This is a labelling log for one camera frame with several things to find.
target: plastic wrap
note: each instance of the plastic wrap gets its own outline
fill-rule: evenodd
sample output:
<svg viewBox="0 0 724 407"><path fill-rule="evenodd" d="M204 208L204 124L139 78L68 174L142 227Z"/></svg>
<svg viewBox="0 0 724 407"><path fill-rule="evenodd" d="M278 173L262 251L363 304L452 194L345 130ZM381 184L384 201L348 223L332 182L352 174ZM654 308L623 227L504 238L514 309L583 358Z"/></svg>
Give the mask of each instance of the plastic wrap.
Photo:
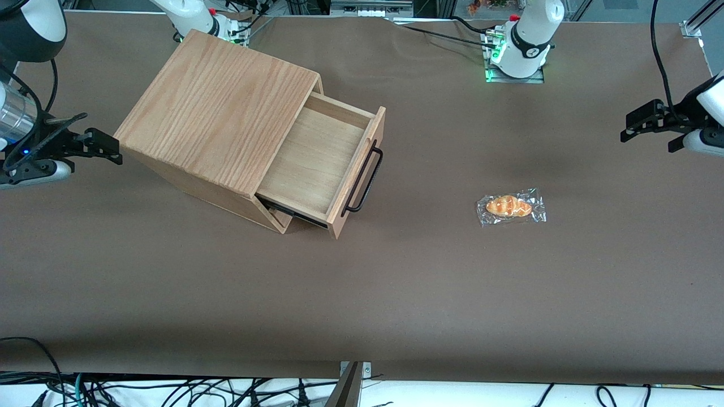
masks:
<svg viewBox="0 0 724 407"><path fill-rule="evenodd" d="M517 216L503 216L489 209ZM546 222L545 205L538 188L484 196L478 201L477 210L483 227L507 223Z"/></svg>

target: wooden top panel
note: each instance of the wooden top panel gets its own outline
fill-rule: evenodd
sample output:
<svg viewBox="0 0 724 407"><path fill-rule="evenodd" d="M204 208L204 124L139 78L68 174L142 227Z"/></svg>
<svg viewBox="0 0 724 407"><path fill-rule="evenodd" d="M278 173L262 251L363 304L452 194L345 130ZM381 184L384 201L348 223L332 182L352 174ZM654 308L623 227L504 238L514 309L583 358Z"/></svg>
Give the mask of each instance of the wooden top panel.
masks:
<svg viewBox="0 0 724 407"><path fill-rule="evenodd" d="M252 196L318 81L314 71L192 31L115 137Z"/></svg>

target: metal cylinder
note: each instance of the metal cylinder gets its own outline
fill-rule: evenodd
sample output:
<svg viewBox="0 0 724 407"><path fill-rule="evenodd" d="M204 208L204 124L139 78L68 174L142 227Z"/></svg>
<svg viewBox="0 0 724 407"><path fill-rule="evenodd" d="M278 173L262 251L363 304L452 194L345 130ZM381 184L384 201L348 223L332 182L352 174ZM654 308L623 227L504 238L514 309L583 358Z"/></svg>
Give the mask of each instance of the metal cylinder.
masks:
<svg viewBox="0 0 724 407"><path fill-rule="evenodd" d="M0 138L16 143L33 129L38 108L33 100L21 95L6 83L0 87Z"/></svg>

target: white floor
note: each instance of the white floor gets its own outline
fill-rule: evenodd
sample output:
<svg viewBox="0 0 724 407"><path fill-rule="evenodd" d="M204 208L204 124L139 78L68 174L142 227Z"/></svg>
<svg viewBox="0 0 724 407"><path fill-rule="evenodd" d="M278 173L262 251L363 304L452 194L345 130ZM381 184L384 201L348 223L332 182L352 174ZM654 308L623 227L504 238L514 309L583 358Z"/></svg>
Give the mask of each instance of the white floor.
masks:
<svg viewBox="0 0 724 407"><path fill-rule="evenodd" d="M325 382L325 379L305 380L305 383ZM109 383L150 386L175 384L178 382L119 382ZM237 393L243 392L250 384L250 379L232 380ZM290 389L297 386L296 379L273 379L262 385L258 391L275 391ZM457 382L376 382L366 380L360 400L360 407L376 407L392 402L390 407L425 407L425 406L475 406L475 407L532 407L538 403L547 385L534 384L499 384L499 383L457 383ZM227 383L222 388L228 389ZM327 397L333 386L312 387L306 390L311 400ZM643 406L646 389L644 387L608 387L618 407ZM28 407L45 390L43 385L0 385L0 406ZM593 385L555 385L544 402L544 407L582 407L599 406ZM121 407L159 407L173 388L153 390L110 389L109 393ZM225 395L231 402L231 395L222 391L214 394ZM607 406L613 406L607 399ZM288 406L294 398L281 395L262 403L263 407ZM49 393L43 407L52 407L62 402L60 395ZM178 406L188 404L185 396ZM193 404L194 407L223 407L224 401L218 397L203 396ZM241 407L249 407L247 399ZM649 407L723 407L724 391L652 388Z"/></svg>

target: wood grain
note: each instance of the wood grain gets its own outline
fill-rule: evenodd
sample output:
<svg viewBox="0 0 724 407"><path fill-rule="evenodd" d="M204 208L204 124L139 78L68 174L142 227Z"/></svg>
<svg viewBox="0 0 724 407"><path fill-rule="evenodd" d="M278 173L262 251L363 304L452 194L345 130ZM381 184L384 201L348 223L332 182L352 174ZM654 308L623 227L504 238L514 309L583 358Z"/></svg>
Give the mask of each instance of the wood grain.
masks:
<svg viewBox="0 0 724 407"><path fill-rule="evenodd" d="M368 173L372 167L371 164L373 161L370 161L367 165L367 168L364 169L362 168L362 164L364 164L364 159L366 158L367 153L372 147L372 142L374 140L377 140L377 147L380 147L380 145L382 144L382 136L384 132L384 114L385 108L380 107L374 119L365 129L362 143L360 143L359 148L357 149L357 151L355 151L354 158L350 163L350 166L348 167L345 176L343 177L343 182L337 189L334 200L332 201L332 204L327 211L326 223L329 227L329 233L335 239L338 239L340 237L342 227L345 226L345 222L347 222L347 219L349 219L350 217L349 212L345 213L345 216L342 216L342 210L347 203L348 196L350 194L353 194L352 202L355 202L358 199L361 190L365 188L364 181L368 177ZM360 171L364 171L362 176L363 182L360 185L357 185L356 190L352 190L352 186Z"/></svg>
<svg viewBox="0 0 724 407"><path fill-rule="evenodd" d="M359 127L304 107L257 194L326 223L363 134Z"/></svg>
<svg viewBox="0 0 724 407"><path fill-rule="evenodd" d="M374 119L374 114L357 109L354 106L335 101L319 93L312 92L304 103L304 107L312 109L316 112L333 117L352 126L359 127L364 130L369 122Z"/></svg>
<svg viewBox="0 0 724 407"><path fill-rule="evenodd" d="M281 214L284 216L273 217L255 196L253 196L252 199L245 198L222 186L194 177L171 164L151 159L137 151L131 151L131 153L138 161L141 161L176 188L191 196L195 196L221 209L226 209L233 214L245 217L252 222L276 232L284 233L287 226L289 226L291 218L288 215Z"/></svg>
<svg viewBox="0 0 724 407"><path fill-rule="evenodd" d="M252 198L313 89L316 72L192 31L115 137Z"/></svg>

